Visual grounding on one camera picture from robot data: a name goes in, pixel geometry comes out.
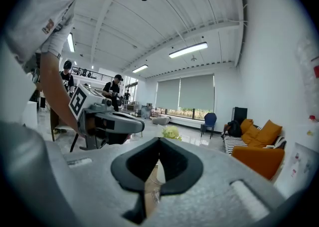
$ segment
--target ceiling light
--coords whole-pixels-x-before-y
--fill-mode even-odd
[[[197,51],[197,50],[201,50],[201,49],[206,49],[206,48],[208,48],[207,42],[202,42],[202,43],[195,44],[193,46],[190,46],[190,47],[175,51],[175,52],[169,54],[169,56],[171,58],[175,58],[175,57],[182,56],[184,54],[188,54],[188,53],[191,53],[191,52],[194,52],[194,51]]]
[[[70,51],[74,52],[73,34],[72,33],[69,33],[69,35],[68,35],[68,43],[69,43]]]
[[[143,66],[139,67],[138,69],[133,70],[133,73],[137,73],[137,72],[139,72],[139,71],[142,71],[142,70],[144,70],[145,68],[148,68],[148,65],[143,65]]]

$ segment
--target black speaker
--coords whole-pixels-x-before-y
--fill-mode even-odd
[[[247,108],[234,107],[231,120],[241,124],[245,119],[247,119]]]
[[[40,97],[40,107],[45,108],[45,98],[44,97]]]

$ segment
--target white t-shirt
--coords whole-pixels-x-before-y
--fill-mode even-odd
[[[75,0],[20,0],[4,27],[4,39],[20,63],[37,49],[58,58],[72,28]]]

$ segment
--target hand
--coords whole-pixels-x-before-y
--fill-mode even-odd
[[[88,119],[86,119],[85,122],[86,126],[85,126],[85,131],[87,134],[89,134],[90,136],[94,135],[95,133],[95,118],[94,117],[90,117]]]
[[[105,97],[106,97],[106,96],[112,97],[112,94],[111,94],[111,93],[106,92],[106,91],[104,91],[104,90],[102,91],[102,95],[105,96]]]
[[[37,83],[35,84],[35,86],[36,86],[36,89],[37,89],[39,92],[42,91],[42,87],[41,87],[41,84],[40,84],[39,82],[37,82]]]

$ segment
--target black backpack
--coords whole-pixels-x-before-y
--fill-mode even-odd
[[[228,135],[232,137],[241,137],[241,128],[237,121],[231,121],[227,123],[224,128],[224,134],[228,131]]]

